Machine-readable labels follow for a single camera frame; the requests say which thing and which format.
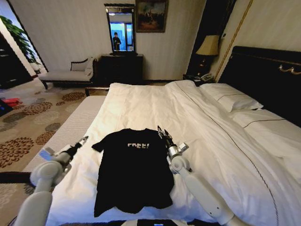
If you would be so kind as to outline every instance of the green leaves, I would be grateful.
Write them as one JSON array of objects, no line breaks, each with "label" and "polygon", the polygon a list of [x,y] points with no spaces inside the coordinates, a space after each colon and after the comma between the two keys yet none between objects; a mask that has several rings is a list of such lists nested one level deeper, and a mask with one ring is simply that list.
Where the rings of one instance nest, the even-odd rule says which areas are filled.
[{"label": "green leaves", "polygon": [[9,33],[11,34],[11,36],[14,38],[15,42],[19,46],[20,50],[22,51],[28,62],[38,63],[35,59],[34,52],[30,49],[30,45],[28,43],[29,41],[26,37],[23,36],[23,34],[25,34],[25,31],[13,25],[13,22],[10,19],[7,19],[4,16],[0,16],[0,18],[6,26]]}]

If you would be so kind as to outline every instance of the floral carpet pattern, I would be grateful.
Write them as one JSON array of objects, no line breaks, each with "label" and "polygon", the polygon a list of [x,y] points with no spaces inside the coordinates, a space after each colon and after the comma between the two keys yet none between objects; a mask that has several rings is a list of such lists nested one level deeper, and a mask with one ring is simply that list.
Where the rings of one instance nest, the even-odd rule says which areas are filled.
[{"label": "floral carpet pattern", "polygon": [[[1,90],[0,98],[20,98],[20,105],[0,117],[0,172],[23,171],[86,97],[84,88],[60,88],[39,79]],[[13,225],[30,185],[0,184],[0,226]]]}]

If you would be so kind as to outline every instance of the white duvet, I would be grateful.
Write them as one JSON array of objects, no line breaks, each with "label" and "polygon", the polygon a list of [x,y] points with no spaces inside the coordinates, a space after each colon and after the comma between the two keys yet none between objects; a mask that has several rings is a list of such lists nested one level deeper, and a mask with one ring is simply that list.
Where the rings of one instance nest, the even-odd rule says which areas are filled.
[{"label": "white duvet", "polygon": [[300,186],[190,81],[176,81],[163,87],[111,85],[86,132],[87,143],[75,155],[71,171],[53,191],[47,225],[140,218],[197,218],[213,222],[178,175],[174,178],[171,207],[147,207],[137,214],[112,208],[93,217],[102,153],[91,146],[114,131],[156,129],[157,125],[166,129],[175,143],[184,141],[189,145],[184,155],[191,168],[208,180],[242,220],[257,226],[300,225]]}]

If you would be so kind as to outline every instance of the pillow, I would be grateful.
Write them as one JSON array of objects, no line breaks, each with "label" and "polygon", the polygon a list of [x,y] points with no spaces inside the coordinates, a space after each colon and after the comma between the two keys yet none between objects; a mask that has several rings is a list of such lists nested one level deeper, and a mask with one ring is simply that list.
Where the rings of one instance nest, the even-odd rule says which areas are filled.
[{"label": "pillow", "polygon": [[88,64],[88,58],[83,61],[71,62],[70,71],[80,71],[83,72]]},{"label": "pillow", "polygon": [[201,87],[228,112],[231,112],[233,109],[257,109],[263,107],[253,98],[224,83],[206,83]]},{"label": "pillow", "polygon": [[301,184],[301,128],[267,110],[238,112],[233,120]]},{"label": "pillow", "polygon": [[93,57],[90,57],[88,62],[87,62],[87,66],[85,68],[85,75],[86,76],[93,76]]}]

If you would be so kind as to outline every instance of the table lamp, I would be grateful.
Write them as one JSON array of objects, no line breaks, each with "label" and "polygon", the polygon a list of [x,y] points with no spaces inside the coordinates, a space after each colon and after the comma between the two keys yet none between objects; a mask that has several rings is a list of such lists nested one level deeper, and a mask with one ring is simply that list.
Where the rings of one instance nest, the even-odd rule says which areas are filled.
[{"label": "table lamp", "polygon": [[205,56],[203,61],[199,65],[201,71],[198,72],[198,76],[202,73],[208,73],[210,70],[210,61],[213,60],[213,56],[218,55],[218,40],[219,35],[207,35],[203,41],[201,47],[198,49],[196,54]]}]

